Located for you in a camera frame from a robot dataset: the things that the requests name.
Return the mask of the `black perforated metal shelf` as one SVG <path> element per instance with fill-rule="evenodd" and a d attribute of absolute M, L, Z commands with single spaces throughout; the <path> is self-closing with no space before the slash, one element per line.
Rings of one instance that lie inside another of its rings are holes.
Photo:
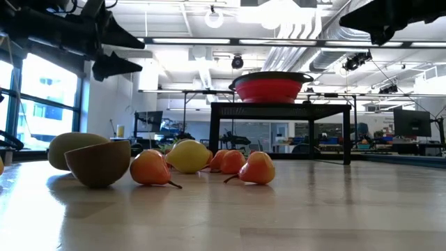
<path fill-rule="evenodd" d="M 213 102 L 210 113 L 209 149 L 216 153 L 220 140 L 222 119 L 307 121 L 309 150 L 306 153 L 271 153 L 273 160 L 341 160 L 351 163 L 350 105 L 315 105 L 287 103 Z M 314 151 L 314 122 L 336 114 L 342 115 L 343 156 L 316 154 Z"/>

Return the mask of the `red collapsible colander bowl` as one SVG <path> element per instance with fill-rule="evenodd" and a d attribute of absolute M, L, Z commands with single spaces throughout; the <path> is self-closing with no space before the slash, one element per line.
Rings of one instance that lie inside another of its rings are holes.
<path fill-rule="evenodd" d="M 313 82 L 305 73 L 266 71 L 237 77 L 229 85 L 243 102 L 248 103 L 294 103 L 302 85 Z"/>

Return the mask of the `silver ventilation duct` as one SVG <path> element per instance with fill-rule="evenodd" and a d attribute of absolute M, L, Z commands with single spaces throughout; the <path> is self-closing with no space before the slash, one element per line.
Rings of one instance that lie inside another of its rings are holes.
<path fill-rule="evenodd" d="M 349 0 L 348 4 L 340 14 L 329 24 L 328 28 L 322 31 L 322 38 L 326 40 L 368 40 L 368 33 L 339 25 L 339 20 L 345 14 L 356 10 L 372 0 Z M 354 55 L 358 52 L 367 52 L 369 49 L 346 49 L 346 48 L 321 48 L 315 50 L 316 57 L 309 63 L 309 70 L 312 72 L 323 72 L 330 68 L 335 62 L 344 56 Z"/>

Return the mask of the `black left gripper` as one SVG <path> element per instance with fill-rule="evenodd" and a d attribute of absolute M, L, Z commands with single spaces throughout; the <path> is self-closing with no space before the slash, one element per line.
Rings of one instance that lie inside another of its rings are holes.
<path fill-rule="evenodd" d="M 95 59 L 102 54 L 102 43 L 128 48 L 145 48 L 140 41 L 121 27 L 112 13 L 106 9 L 105 0 L 87 0 L 80 14 L 69 13 L 66 19 L 74 24 L 74 51 L 82 53 L 88 59 Z M 120 58 L 115 52 L 109 56 L 103 54 L 92 66 L 93 78 L 99 82 L 104 79 L 127 73 L 141 72 L 143 67 Z"/>

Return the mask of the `black overhead light bar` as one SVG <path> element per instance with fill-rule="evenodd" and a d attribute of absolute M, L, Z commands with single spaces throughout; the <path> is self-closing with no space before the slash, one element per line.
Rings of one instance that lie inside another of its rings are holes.
<path fill-rule="evenodd" d="M 228 45 L 252 47 L 318 47 L 358 49 L 430 50 L 446 49 L 446 41 L 391 40 L 384 45 L 374 45 L 368 40 L 321 40 L 278 38 L 188 38 L 188 37 L 138 37 L 146 45 Z"/>

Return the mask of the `black computer monitor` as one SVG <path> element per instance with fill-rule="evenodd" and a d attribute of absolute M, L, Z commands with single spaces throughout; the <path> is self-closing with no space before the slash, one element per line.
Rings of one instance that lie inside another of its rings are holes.
<path fill-rule="evenodd" d="M 423 111 L 394 109 L 394 133 L 404 137 L 430 137 L 430 113 Z"/>
<path fill-rule="evenodd" d="M 162 124 L 163 111 L 135 112 L 134 132 L 159 132 Z"/>

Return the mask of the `black background rig frame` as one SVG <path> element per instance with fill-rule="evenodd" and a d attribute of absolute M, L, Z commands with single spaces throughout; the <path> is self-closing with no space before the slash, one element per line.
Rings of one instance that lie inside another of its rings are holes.
<path fill-rule="evenodd" d="M 212 89 L 162 89 L 140 90 L 143 94 L 155 94 L 157 110 L 163 111 L 163 118 L 178 124 L 181 133 L 189 132 L 188 123 L 210 121 L 211 104 L 214 102 L 236 102 L 234 91 Z"/>

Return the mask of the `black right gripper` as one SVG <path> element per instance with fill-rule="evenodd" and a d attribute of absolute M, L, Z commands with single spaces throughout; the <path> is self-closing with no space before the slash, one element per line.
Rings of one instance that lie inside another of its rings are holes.
<path fill-rule="evenodd" d="M 372 45 L 384 45 L 409 24 L 446 16 L 446 0 L 372 0 L 339 20 L 339 25 L 369 34 Z"/>

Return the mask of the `yellow plastic lemon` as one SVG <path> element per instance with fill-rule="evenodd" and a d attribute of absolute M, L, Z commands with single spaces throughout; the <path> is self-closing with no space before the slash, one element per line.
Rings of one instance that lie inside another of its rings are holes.
<path fill-rule="evenodd" d="M 207 165 L 209 157 L 210 152 L 202 143 L 187 139 L 175 144 L 165 159 L 179 172 L 194 174 Z"/>

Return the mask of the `large window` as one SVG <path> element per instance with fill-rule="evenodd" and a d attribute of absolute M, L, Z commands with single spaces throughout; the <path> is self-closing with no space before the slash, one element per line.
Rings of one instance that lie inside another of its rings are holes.
<path fill-rule="evenodd" d="M 55 137 L 78 129 L 82 81 L 33 54 L 18 63 L 0 59 L 0 130 L 26 150 L 42 151 Z"/>

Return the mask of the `green mango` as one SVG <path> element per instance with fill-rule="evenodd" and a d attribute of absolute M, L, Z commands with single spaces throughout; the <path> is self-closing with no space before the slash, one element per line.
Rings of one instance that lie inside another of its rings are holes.
<path fill-rule="evenodd" d="M 96 144 L 104 144 L 109 140 L 100 135 L 82 132 L 67 132 L 56 136 L 49 144 L 47 158 L 55 169 L 69 171 L 65 152 Z"/>

